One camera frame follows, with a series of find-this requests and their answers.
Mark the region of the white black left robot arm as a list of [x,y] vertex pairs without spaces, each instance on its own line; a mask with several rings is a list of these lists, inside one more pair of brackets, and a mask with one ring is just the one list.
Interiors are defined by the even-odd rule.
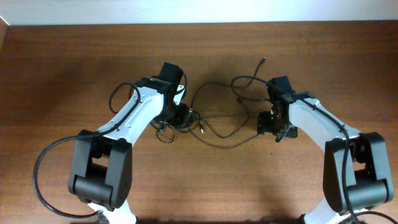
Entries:
[[180,80],[145,77],[132,85],[128,102],[95,132],[82,130],[68,190],[95,211],[98,223],[136,223],[127,196],[132,185],[132,147],[156,118],[172,119],[186,92]]

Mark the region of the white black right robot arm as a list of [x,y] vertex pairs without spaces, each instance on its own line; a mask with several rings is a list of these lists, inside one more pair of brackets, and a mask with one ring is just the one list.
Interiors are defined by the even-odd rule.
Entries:
[[280,142],[302,130],[324,153],[322,201],[298,223],[356,223],[360,215],[394,198],[384,138],[362,133],[326,110],[309,93],[273,93],[272,108],[259,113],[258,134]]

